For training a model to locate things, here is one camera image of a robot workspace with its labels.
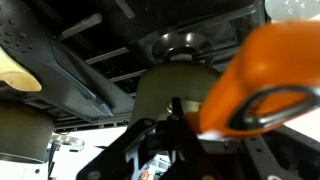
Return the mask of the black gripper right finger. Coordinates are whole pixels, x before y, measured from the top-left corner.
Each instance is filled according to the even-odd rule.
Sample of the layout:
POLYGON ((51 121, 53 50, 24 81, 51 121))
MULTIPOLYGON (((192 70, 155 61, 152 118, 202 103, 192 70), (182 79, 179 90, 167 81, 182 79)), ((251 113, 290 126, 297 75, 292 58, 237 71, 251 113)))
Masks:
POLYGON ((243 140, 201 140, 223 180, 320 180, 320 144, 289 127, 243 140))

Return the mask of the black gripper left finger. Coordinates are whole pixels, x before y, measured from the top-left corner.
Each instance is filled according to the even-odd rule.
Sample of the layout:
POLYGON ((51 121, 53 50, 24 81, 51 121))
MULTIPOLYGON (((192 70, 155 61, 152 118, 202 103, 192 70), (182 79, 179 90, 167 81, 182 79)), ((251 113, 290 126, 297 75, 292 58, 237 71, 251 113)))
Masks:
POLYGON ((166 152, 168 121, 143 118, 85 165, 76 180, 137 180, 157 154, 166 152))

